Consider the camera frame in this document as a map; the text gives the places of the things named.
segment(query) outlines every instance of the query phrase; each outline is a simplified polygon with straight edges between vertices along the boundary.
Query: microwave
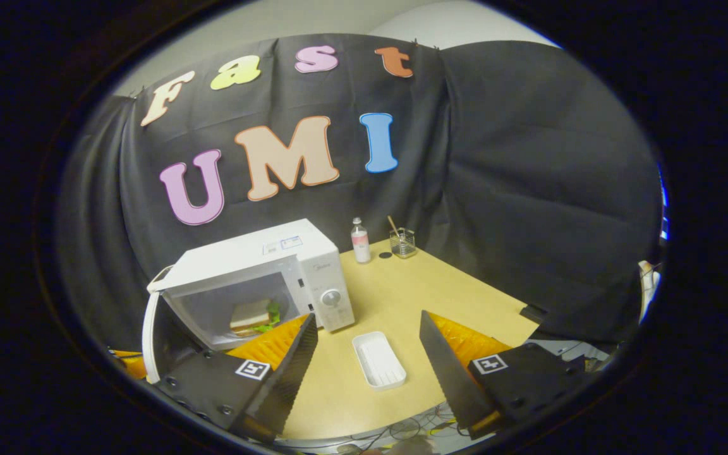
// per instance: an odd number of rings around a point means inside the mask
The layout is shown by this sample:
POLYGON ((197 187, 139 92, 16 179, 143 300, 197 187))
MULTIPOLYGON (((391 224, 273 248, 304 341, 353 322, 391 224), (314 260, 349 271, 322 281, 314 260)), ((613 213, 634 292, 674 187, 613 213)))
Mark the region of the microwave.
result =
POLYGON ((239 336, 231 322, 235 310, 261 300, 275 304, 280 324, 307 313, 314 313, 317 326, 327 331, 355 322, 339 250, 307 219, 188 250, 162 269, 147 290, 145 353, 153 352, 150 332, 160 297, 213 351, 255 337, 239 336))

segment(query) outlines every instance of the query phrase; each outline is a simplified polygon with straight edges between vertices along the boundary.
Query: plastic bottle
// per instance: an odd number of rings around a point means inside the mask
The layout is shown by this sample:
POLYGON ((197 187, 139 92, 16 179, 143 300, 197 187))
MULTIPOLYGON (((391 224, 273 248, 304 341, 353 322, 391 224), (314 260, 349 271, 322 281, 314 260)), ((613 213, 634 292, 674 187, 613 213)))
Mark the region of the plastic bottle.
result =
POLYGON ((370 261, 370 239, 367 237, 367 230, 361 225, 361 219, 353 218, 353 230, 350 233, 353 239, 353 253, 359 264, 366 264, 370 261))

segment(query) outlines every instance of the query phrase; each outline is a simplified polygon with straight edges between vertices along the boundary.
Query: table surface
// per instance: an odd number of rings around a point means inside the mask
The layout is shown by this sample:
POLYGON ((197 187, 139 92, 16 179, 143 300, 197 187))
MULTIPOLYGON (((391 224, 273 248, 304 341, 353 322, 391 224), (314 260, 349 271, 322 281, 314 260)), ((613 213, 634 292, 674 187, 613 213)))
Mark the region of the table surface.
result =
POLYGON ((370 245, 372 261, 352 251, 341 266, 356 322, 318 332, 311 365, 301 383, 283 437, 326 439, 372 431, 445 401, 420 341, 422 310, 467 325, 509 346, 520 346, 538 325, 519 314, 525 303, 489 287, 425 251, 387 259, 389 241, 370 245), (367 384, 352 340, 373 331, 387 336, 406 381, 388 391, 367 384))

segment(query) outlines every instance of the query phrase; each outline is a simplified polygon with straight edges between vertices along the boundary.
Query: white plate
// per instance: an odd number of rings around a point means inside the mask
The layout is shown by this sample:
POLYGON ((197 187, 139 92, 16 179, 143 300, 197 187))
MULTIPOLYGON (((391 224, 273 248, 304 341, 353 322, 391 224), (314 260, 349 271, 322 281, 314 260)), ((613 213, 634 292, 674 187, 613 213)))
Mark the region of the white plate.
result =
POLYGON ((367 383, 376 391, 386 391, 404 383, 406 370, 395 357, 386 335, 370 332, 353 339, 358 363, 367 383))

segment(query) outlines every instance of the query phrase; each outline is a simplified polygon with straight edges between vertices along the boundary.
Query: letter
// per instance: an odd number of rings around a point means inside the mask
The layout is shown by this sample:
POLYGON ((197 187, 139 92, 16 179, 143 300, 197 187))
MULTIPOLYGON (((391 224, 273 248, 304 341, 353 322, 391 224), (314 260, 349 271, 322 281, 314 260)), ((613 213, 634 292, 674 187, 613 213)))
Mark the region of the letter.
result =
POLYGON ((147 126, 151 121, 156 120, 160 116, 167 112, 167 107, 164 105, 165 101, 173 103, 176 100, 176 96, 181 92, 181 86, 184 83, 188 83, 193 80, 196 76, 196 72, 191 71, 187 74, 180 75, 179 77, 171 80, 169 83, 160 85, 154 90, 154 98, 150 101, 150 107, 148 107, 148 113, 145 118, 139 122, 140 126, 147 126))
POLYGON ((260 70, 257 69, 258 64, 260 64, 260 57, 257 55, 235 58, 217 70, 220 74, 211 81, 210 88, 220 90, 235 83, 254 81, 260 75, 260 70))
POLYGON ((268 126, 256 126, 238 133, 234 141, 246 150, 249 175, 252 178, 249 200, 271 198, 280 190, 269 181, 267 168, 289 190, 297 185, 300 164, 305 166, 301 179, 303 185, 320 185, 337 179, 339 170, 333 167, 330 150, 327 150, 329 125, 330 119, 327 116, 307 116, 301 119, 287 148, 268 126))
POLYGON ((316 46, 305 48, 297 52, 297 60, 294 67, 300 73, 315 73, 318 71, 327 71, 336 68, 339 64, 338 58, 333 57, 336 50, 330 46, 316 46))
POLYGON ((410 56, 401 54, 398 48, 376 49, 375 53, 381 55, 381 60, 384 61, 384 69, 390 75, 398 76, 399 78, 411 78, 414 74, 412 70, 404 68, 404 64, 401 62, 401 60, 409 60, 410 56))
POLYGON ((187 196, 184 179, 187 164, 173 164, 159 174, 160 181, 167 187, 167 198, 170 199, 173 214, 180 222, 191 226, 206 224, 223 210, 223 189, 217 175, 218 158, 221 158, 220 150, 206 150, 193 159, 193 164, 202 170, 207 190, 207 202, 201 207, 194 207, 187 196))
POLYGON ((383 112, 366 113, 358 120, 367 127, 367 140, 370 141, 370 162, 364 166, 367 172, 384 173, 398 167, 389 139, 392 116, 383 112))

